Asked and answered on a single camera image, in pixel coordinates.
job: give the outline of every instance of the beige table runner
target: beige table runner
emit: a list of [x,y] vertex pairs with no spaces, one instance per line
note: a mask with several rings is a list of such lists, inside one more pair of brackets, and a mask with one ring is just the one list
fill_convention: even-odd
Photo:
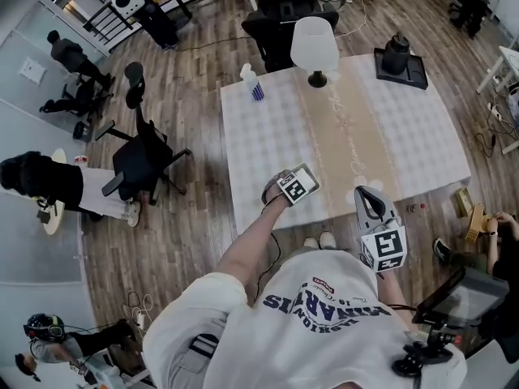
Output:
[[293,69],[301,106],[314,144],[330,216],[355,212],[354,188],[368,185],[398,200],[393,159],[349,58],[341,58],[337,81],[313,88],[308,73]]

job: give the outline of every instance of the table lamp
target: table lamp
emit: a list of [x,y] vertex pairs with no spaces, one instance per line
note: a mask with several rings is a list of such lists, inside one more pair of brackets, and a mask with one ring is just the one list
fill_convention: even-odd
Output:
[[322,88],[326,85],[328,80],[322,71],[333,71],[339,63],[339,49],[330,23],[315,16],[298,20],[290,57],[297,66],[313,72],[308,78],[312,87]]

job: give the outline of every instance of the black tray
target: black tray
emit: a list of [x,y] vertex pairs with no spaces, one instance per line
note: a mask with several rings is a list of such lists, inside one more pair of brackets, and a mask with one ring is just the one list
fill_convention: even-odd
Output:
[[386,72],[382,67],[382,57],[384,56],[384,50],[381,48],[375,48],[375,68],[377,79],[384,81],[391,81],[396,83],[403,83],[404,85],[410,85],[420,89],[427,89],[429,83],[427,82],[427,74],[425,73],[425,67],[423,66],[422,58],[419,56],[411,55],[407,62],[406,69],[399,75],[393,75]]

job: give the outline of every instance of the office chair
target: office chair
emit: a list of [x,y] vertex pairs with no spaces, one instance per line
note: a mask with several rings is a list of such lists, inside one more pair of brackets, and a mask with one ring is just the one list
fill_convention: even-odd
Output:
[[153,195],[159,179],[169,183],[181,195],[186,193],[169,179],[165,171],[180,157],[190,155],[191,150],[184,148],[181,152],[173,154],[173,150],[167,144],[167,136],[155,128],[153,121],[144,120],[140,107],[145,89],[143,73],[143,66],[138,62],[131,63],[124,70],[124,75],[130,82],[126,103],[129,109],[135,110],[137,135],[130,137],[116,130],[115,122],[110,121],[99,129],[95,140],[105,134],[111,134],[127,141],[112,158],[115,178],[102,188],[103,195],[109,196],[118,190],[121,200],[128,200],[140,191],[147,191],[150,194],[150,204],[153,205],[157,202]]
[[258,0],[258,10],[242,22],[243,30],[256,41],[267,72],[294,65],[290,48],[295,23],[307,16],[326,19],[332,29],[339,21],[339,14],[329,3],[321,9],[317,0]]
[[94,79],[88,81],[83,80],[80,75],[77,81],[79,85],[75,96],[68,92],[67,85],[63,87],[61,100],[48,100],[45,105],[40,107],[41,113],[56,113],[59,111],[67,111],[76,117],[83,117],[88,114],[87,121],[92,121],[94,113],[100,114],[101,106],[107,98],[111,98],[114,94],[103,95],[103,91],[96,92],[96,82]]

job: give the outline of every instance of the spray bottle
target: spray bottle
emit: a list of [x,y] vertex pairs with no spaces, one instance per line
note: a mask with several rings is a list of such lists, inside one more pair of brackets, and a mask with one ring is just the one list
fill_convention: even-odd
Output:
[[240,76],[245,81],[247,89],[252,94],[254,100],[263,100],[265,98],[258,75],[256,75],[256,73],[251,69],[250,63],[243,65]]

